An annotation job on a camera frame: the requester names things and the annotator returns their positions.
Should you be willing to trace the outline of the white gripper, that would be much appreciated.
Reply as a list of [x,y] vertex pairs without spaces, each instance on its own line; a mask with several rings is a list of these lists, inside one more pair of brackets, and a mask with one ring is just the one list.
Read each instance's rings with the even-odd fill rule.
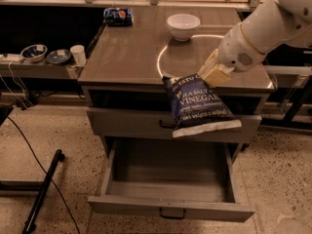
[[210,86],[218,87],[231,79],[231,73],[246,72],[263,62],[265,54],[253,47],[242,31],[242,24],[229,30],[198,71]]

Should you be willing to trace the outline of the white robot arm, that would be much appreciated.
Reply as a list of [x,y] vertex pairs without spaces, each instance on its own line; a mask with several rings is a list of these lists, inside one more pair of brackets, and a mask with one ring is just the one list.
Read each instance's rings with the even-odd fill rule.
[[286,44],[311,46],[312,0],[265,0],[221,39],[198,75],[211,87],[230,80],[233,72],[246,72]]

